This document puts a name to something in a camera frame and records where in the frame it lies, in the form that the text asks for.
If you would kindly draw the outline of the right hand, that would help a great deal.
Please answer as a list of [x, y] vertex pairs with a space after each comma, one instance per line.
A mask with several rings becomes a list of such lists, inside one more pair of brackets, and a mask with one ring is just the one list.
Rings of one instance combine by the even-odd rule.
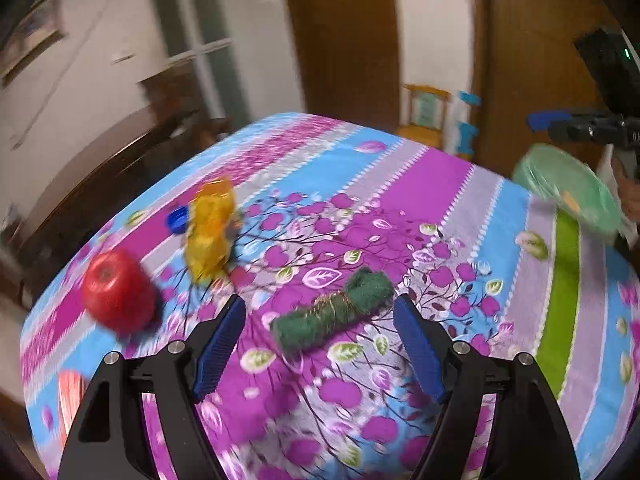
[[627, 177], [622, 162], [615, 155], [612, 156], [612, 170], [623, 212], [629, 219], [638, 222], [640, 207], [639, 183]]

